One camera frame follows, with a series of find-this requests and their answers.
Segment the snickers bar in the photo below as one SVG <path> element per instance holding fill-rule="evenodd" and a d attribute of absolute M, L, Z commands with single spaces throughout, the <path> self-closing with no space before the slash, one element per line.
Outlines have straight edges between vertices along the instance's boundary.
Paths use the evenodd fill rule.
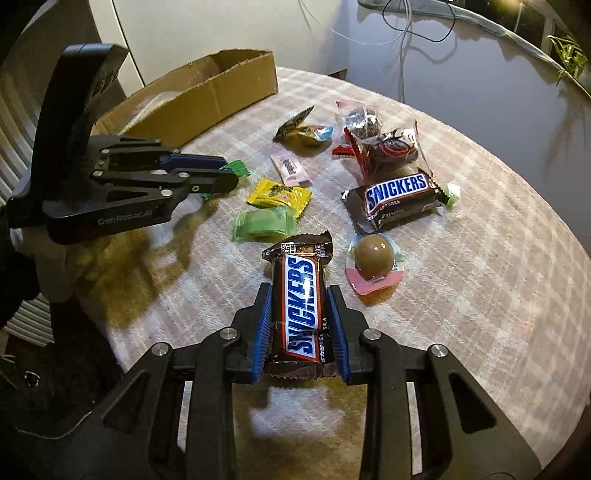
<path fill-rule="evenodd" d="M 342 203 L 356 227 L 373 234 L 438 207 L 451 196 L 425 170 L 342 192 Z"/>
<path fill-rule="evenodd" d="M 325 288 L 325 267 L 332 253 L 328 231 L 293 235 L 263 251 L 263 259 L 273 267 L 267 375 L 315 380 L 332 374 L 335 355 Z"/>

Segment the chocolate ball pink wrapper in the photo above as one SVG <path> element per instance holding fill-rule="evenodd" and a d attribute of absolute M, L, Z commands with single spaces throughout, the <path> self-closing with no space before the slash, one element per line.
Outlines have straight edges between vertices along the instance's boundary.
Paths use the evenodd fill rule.
<path fill-rule="evenodd" d="M 398 286 L 404 278 L 405 257 L 385 233 L 356 235 L 346 253 L 346 279 L 359 296 Z"/>

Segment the black yellow snack packet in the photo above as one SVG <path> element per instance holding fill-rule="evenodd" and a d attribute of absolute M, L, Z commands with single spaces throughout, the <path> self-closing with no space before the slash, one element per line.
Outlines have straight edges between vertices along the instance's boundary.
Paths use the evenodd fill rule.
<path fill-rule="evenodd" d="M 307 124 L 308 116 L 314 111 L 314 106 L 305 108 L 303 111 L 291 117 L 276 130 L 273 142 L 283 143 L 287 139 L 297 139 L 301 143 L 310 146 L 318 146 L 329 142 L 334 133 L 334 127 L 324 124 Z"/>

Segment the clear walnut snack packet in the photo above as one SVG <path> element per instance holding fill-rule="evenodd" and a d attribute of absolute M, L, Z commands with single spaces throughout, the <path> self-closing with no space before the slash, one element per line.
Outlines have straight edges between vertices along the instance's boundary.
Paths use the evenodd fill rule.
<path fill-rule="evenodd" d="M 362 140 L 376 137 L 381 133 L 382 121 L 376 107 L 349 100 L 338 100 L 335 105 L 342 130 L 348 129 Z"/>

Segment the red clear date packet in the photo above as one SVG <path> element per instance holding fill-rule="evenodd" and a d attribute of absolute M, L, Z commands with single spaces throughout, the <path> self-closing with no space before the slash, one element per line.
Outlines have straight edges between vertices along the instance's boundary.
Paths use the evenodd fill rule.
<path fill-rule="evenodd" d="M 363 182 L 372 183 L 396 177 L 400 172 L 433 170 L 420 144 L 418 122 L 375 137 L 361 139 L 344 129 L 346 142 L 332 148 L 332 157 L 356 161 Z"/>

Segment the brown cardboard box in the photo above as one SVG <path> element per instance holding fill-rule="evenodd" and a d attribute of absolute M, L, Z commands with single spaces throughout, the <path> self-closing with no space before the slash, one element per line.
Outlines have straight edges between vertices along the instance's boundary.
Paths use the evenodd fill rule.
<path fill-rule="evenodd" d="M 92 133 L 156 139 L 181 147 L 278 91 L 273 53 L 221 50 L 136 91 L 102 115 Z"/>

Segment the yellow candy packet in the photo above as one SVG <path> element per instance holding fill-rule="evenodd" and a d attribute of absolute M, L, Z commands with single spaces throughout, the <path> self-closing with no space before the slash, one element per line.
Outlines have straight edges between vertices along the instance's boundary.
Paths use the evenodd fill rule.
<path fill-rule="evenodd" d="M 256 207 L 288 207 L 294 217 L 301 218 L 311 201 L 311 191 L 299 186 L 286 186 L 263 178 L 249 194 L 246 203 Z"/>

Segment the light green jelly packet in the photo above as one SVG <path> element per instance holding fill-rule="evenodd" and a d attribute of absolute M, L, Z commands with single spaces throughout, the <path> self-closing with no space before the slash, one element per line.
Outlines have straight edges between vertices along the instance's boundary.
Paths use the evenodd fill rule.
<path fill-rule="evenodd" d="M 244 211 L 235 216 L 232 239 L 256 241 L 288 237 L 297 229 L 296 211 L 286 206 Z"/>

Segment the plaid tablecloth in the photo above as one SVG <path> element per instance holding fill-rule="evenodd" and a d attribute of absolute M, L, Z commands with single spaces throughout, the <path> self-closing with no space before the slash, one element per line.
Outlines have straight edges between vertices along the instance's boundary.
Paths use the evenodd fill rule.
<path fill-rule="evenodd" d="M 283 192 L 284 167 L 311 179 L 301 233 L 332 234 L 325 278 L 373 328 L 398 342 L 447 345 L 548 464 L 590 396 L 590 258 L 566 223 L 517 173 L 455 129 L 407 105 L 326 76 L 281 68 L 279 91 L 188 146 L 249 168 L 231 195 L 192 196 L 164 225 L 115 236 L 85 301 L 117 359 L 131 366 L 152 343 L 197 342 L 227 324 L 270 279 L 263 242 L 235 233 L 255 215 L 256 187 Z M 338 124 L 376 108 L 386 130 L 413 129 L 419 164 L 452 203 L 388 229 L 367 251 L 342 195 L 363 184 L 355 159 L 273 141 L 303 110 Z"/>

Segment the grey windowsill cloth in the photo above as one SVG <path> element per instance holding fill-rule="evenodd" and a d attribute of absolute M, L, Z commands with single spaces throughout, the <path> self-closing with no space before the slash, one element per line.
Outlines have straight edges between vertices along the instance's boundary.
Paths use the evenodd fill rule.
<path fill-rule="evenodd" d="M 527 54 L 556 70 L 560 60 L 547 39 L 548 35 L 572 35 L 555 9 L 546 1 L 362 1 L 360 6 L 381 15 L 411 11 L 417 16 L 446 19 L 454 28 L 460 21 L 469 23 L 499 38 L 513 42 Z M 590 94 L 590 59 L 579 81 L 572 81 Z"/>

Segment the potted spider plant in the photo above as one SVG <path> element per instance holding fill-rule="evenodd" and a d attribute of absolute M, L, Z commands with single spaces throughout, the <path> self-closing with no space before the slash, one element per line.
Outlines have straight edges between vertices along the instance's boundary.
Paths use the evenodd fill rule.
<path fill-rule="evenodd" d="M 560 60 L 557 83 L 566 78 L 579 81 L 589 60 L 576 39 L 571 35 L 548 35 L 547 39 Z"/>

